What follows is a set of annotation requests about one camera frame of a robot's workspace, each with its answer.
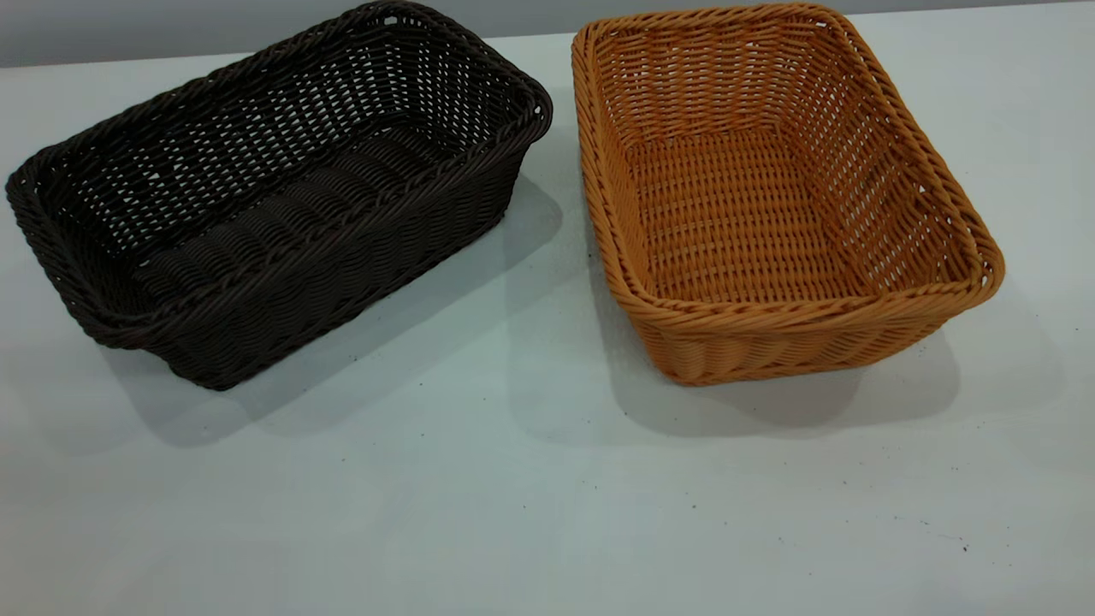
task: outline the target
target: plastic rattan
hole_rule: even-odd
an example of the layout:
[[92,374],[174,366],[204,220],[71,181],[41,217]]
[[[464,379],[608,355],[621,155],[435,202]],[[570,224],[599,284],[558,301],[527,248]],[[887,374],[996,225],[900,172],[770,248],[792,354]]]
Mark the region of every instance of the plastic rattan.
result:
[[984,223],[840,14],[598,21],[573,60],[608,284],[670,379],[869,364],[1000,286]]

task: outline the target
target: basket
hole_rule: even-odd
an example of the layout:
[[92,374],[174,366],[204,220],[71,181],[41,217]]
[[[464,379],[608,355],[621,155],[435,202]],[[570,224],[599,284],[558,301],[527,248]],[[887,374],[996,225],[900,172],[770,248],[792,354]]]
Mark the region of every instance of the basket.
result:
[[573,60],[608,284],[671,380],[869,364],[1000,286],[984,223],[840,14],[598,21]]
[[497,223],[550,123],[474,34],[385,0],[42,150],[8,195],[89,336],[227,390]]

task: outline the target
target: dark brown basket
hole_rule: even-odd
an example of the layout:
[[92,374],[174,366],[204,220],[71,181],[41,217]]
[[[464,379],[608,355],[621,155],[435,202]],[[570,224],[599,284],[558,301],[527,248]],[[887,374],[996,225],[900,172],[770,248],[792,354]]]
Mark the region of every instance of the dark brown basket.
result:
[[550,123],[477,36],[382,0],[42,150],[8,197],[89,336],[227,390],[496,224]]

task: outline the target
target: white table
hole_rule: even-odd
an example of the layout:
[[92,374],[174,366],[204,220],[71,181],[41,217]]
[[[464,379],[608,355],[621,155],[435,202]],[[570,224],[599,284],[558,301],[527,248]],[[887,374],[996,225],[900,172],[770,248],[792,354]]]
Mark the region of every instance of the white table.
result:
[[[85,338],[0,208],[0,615],[1091,614],[1095,3],[853,21],[1008,265],[864,370],[654,371],[568,35],[492,42],[556,103],[502,225],[227,394]],[[0,172],[238,57],[0,70]]]

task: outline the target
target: wicker basket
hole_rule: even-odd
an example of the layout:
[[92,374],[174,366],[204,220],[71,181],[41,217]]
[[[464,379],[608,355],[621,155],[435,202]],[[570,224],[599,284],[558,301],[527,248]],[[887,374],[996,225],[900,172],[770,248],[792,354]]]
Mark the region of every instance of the wicker basket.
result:
[[89,336],[227,390],[497,223],[550,123],[474,34],[384,0],[44,149],[8,194]]
[[608,283],[673,381],[868,364],[1000,286],[984,223],[840,14],[636,15],[573,51]]

